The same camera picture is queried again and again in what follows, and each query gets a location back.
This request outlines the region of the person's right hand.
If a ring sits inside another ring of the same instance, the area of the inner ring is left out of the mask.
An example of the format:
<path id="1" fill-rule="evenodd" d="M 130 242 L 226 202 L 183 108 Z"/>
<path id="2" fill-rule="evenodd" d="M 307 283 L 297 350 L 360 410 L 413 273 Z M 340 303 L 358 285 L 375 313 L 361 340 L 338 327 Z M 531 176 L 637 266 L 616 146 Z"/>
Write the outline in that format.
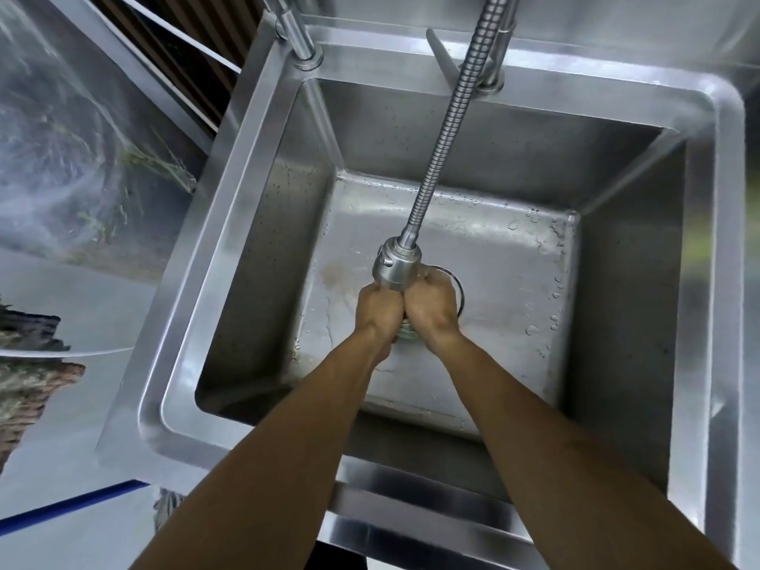
<path id="1" fill-rule="evenodd" d="M 415 289 L 413 283 L 403 292 L 405 315 L 426 347 L 440 355 L 461 337 L 455 292 L 436 287 Z"/>

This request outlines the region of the person's left hand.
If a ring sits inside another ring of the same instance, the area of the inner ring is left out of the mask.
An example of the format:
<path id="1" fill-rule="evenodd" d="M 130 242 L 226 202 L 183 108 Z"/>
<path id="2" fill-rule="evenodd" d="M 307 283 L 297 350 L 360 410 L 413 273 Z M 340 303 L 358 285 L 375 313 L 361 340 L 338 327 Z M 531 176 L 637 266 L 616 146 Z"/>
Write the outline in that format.
<path id="1" fill-rule="evenodd" d="M 403 318 L 404 299 L 363 299 L 359 291 L 355 332 L 371 336 L 374 367 L 389 356 Z"/>

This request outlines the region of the person's left forearm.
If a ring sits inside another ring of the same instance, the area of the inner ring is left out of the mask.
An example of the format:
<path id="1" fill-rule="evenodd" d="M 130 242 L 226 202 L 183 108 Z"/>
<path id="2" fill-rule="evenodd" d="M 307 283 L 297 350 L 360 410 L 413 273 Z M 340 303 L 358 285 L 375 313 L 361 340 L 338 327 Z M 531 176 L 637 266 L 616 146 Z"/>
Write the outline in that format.
<path id="1" fill-rule="evenodd" d="M 356 329 L 187 495 L 129 570 L 368 570 L 320 543 L 337 469 L 391 338 Z"/>

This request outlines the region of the person's right forearm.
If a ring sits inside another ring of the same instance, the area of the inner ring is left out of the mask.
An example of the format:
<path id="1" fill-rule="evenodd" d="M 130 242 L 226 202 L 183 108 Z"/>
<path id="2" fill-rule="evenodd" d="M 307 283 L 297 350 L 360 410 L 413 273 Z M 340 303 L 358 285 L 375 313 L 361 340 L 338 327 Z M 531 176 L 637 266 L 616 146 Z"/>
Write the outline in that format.
<path id="1" fill-rule="evenodd" d="M 656 486 L 457 328 L 419 334 L 551 570 L 737 570 Z"/>

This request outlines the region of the metal spray head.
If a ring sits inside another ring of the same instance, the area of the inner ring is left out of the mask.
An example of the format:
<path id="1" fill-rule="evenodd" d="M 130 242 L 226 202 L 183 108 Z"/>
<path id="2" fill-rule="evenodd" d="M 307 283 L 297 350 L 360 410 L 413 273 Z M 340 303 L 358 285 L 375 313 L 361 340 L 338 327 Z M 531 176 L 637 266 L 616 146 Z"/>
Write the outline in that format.
<path id="1" fill-rule="evenodd" d="M 378 249 L 372 267 L 373 278 L 380 287 L 402 293 L 416 278 L 422 256 L 418 245 L 404 248 L 398 237 L 392 236 Z"/>

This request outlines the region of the stainless steel sink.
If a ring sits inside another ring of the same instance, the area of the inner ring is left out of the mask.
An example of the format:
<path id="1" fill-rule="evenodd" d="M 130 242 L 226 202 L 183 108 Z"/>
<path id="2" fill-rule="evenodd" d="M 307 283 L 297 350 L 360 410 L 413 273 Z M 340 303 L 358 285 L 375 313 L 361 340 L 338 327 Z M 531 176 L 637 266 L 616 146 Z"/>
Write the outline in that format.
<path id="1" fill-rule="evenodd" d="M 353 326 L 450 90 L 423 28 L 263 24 L 97 446 L 189 493 Z M 464 332 L 612 446 L 734 561 L 751 515 L 745 108 L 709 74 L 513 42 L 423 223 Z M 320 539 L 402 568 L 546 568 L 417 339 L 378 367 Z"/>

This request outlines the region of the upright metal faucet pipe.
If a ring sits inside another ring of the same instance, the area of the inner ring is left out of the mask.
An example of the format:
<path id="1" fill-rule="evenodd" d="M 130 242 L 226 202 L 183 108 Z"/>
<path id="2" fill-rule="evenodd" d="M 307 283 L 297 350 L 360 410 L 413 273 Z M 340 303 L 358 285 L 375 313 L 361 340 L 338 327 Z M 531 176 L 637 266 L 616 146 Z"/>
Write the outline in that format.
<path id="1" fill-rule="evenodd" d="M 509 43 L 516 26 L 516 15 L 520 0 L 508 0 L 498 33 L 489 53 L 489 61 L 483 68 L 477 86 L 479 95 L 498 93 L 504 86 L 504 61 Z"/>

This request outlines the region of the slim metal tap pipe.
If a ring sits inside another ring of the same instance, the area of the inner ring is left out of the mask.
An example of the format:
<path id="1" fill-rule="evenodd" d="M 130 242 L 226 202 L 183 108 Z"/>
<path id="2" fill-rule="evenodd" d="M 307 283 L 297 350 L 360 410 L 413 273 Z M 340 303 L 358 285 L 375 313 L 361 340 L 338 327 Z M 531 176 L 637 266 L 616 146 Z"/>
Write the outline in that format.
<path id="1" fill-rule="evenodd" d="M 290 43 L 296 68 L 302 71 L 312 71 L 319 67 L 324 59 L 324 52 L 318 43 L 310 37 L 296 1 L 261 1 L 274 20 L 277 36 Z"/>

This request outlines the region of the dark slatted grille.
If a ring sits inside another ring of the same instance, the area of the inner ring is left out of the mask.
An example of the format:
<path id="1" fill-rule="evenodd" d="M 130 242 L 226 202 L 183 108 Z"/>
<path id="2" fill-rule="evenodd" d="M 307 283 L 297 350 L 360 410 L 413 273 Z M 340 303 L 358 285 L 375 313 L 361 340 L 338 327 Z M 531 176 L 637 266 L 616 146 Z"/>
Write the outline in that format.
<path id="1" fill-rule="evenodd" d="M 263 12 L 262 0 L 134 0 L 235 67 L 242 67 Z M 238 73 L 153 22 L 124 0 L 90 0 L 214 127 Z"/>

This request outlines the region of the blue bar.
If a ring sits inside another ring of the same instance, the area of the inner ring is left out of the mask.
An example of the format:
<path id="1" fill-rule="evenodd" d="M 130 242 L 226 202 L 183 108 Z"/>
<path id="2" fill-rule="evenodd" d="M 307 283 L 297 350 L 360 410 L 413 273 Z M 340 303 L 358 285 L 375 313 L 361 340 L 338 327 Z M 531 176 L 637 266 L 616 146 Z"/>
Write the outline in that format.
<path id="1" fill-rule="evenodd" d="M 129 492 L 147 488 L 148 486 L 148 483 L 137 479 L 130 479 L 115 485 L 106 486 L 99 488 L 98 490 L 85 492 L 78 496 L 53 502 L 52 504 L 40 508 L 33 508 L 17 515 L 4 517 L 0 519 L 0 537 L 109 501 L 113 498 L 118 498 Z"/>

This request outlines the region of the white window rail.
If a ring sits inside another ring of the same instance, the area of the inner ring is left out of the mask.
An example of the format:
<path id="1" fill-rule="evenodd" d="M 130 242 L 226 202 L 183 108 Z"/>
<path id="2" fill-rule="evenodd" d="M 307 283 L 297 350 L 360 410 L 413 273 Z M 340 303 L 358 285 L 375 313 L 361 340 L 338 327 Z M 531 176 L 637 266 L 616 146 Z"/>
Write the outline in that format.
<path id="1" fill-rule="evenodd" d="M 199 42 L 197 39 L 189 36 L 183 30 L 175 27 L 172 23 L 166 21 L 166 19 L 162 18 L 155 12 L 151 11 L 149 8 L 139 3 L 137 0 L 120 0 L 120 1 L 126 4 L 129 8 L 133 9 L 135 12 L 139 13 L 141 16 L 147 18 L 152 23 L 156 24 L 159 28 L 166 30 L 167 32 L 175 36 L 176 38 L 194 47 L 195 49 L 200 51 L 203 55 L 205 55 L 209 59 L 224 66 L 228 70 L 231 70 L 234 74 L 241 74 L 242 68 L 240 66 L 234 64 L 232 61 L 227 60 L 225 57 L 218 54 L 217 52 L 210 49 L 209 47 L 205 46 L 204 44 Z"/>

